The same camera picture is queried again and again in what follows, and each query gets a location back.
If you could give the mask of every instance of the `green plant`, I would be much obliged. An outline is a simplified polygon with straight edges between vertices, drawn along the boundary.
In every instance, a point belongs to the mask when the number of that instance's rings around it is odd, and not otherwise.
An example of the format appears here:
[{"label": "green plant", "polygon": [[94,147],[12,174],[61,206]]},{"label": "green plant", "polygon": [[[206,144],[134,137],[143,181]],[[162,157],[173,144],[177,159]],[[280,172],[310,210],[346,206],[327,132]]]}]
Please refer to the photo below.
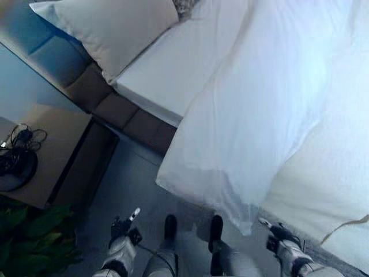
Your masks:
[{"label": "green plant", "polygon": [[0,277],[39,277],[81,261],[68,206],[41,211],[0,197]]}]

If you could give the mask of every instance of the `bed frame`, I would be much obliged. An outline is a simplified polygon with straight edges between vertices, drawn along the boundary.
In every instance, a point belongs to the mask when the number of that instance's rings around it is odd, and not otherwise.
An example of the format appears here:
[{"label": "bed frame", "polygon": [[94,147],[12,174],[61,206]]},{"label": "bed frame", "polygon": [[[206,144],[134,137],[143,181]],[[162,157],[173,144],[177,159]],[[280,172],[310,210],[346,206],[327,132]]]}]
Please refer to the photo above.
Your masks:
[{"label": "bed frame", "polygon": [[37,0],[0,4],[0,43],[86,113],[165,154],[176,128],[118,95],[75,38],[28,6]]}]

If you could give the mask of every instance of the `gray floor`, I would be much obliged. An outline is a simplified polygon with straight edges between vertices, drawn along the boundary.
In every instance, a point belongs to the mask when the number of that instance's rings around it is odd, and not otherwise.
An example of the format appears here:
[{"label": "gray floor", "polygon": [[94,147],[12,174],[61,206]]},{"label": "gray floor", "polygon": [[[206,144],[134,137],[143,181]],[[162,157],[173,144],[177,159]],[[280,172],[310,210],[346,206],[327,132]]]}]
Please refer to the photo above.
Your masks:
[{"label": "gray floor", "polygon": [[[162,157],[123,138],[118,144],[85,221],[78,228],[78,245],[84,261],[72,265],[62,276],[92,276],[103,262],[114,217],[125,218],[136,207],[141,213],[135,221],[144,240],[142,244],[156,249],[163,237],[163,222],[175,214],[179,222],[177,251],[182,276],[209,275],[210,253],[205,242],[212,213],[185,203],[155,184]],[[278,263],[265,249],[268,232],[255,226],[251,238],[225,220],[223,238],[232,247],[249,253],[267,277],[278,276]],[[142,275],[150,258],[138,250],[133,277]]]}]

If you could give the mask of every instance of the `leg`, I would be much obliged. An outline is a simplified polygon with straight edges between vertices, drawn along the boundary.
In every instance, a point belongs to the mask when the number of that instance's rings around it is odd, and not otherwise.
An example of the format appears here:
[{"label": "leg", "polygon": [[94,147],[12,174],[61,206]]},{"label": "leg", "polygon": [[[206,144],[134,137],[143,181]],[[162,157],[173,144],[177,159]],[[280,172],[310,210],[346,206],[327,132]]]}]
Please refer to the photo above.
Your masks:
[{"label": "leg", "polygon": [[152,256],[142,277],[173,277],[171,269],[176,276],[177,260],[174,252],[176,231],[176,218],[173,215],[168,215],[165,220],[164,241],[161,243],[157,254],[164,258],[169,265],[160,257]]},{"label": "leg", "polygon": [[259,277],[262,276],[254,260],[248,255],[231,249],[221,240],[223,220],[214,216],[210,230],[209,250],[213,253],[210,273],[221,276]]},{"label": "leg", "polygon": [[223,241],[214,241],[214,249],[219,251],[220,264],[227,276],[262,276],[254,260],[244,253],[231,249]]}]

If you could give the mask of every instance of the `pant leg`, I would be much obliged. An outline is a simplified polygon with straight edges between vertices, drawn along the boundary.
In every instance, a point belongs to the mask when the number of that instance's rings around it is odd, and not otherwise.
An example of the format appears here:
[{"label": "pant leg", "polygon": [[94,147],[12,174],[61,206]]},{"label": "pant leg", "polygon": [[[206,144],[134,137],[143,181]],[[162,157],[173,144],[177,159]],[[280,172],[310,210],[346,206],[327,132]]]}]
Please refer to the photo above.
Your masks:
[{"label": "pant leg", "polygon": [[227,276],[262,277],[255,261],[244,253],[233,250],[223,241],[214,242],[214,251],[220,254],[220,264]]},{"label": "pant leg", "polygon": [[[165,258],[176,275],[175,242],[172,239],[164,240],[156,252]],[[142,277],[172,277],[169,266],[159,257],[152,256]]]}]

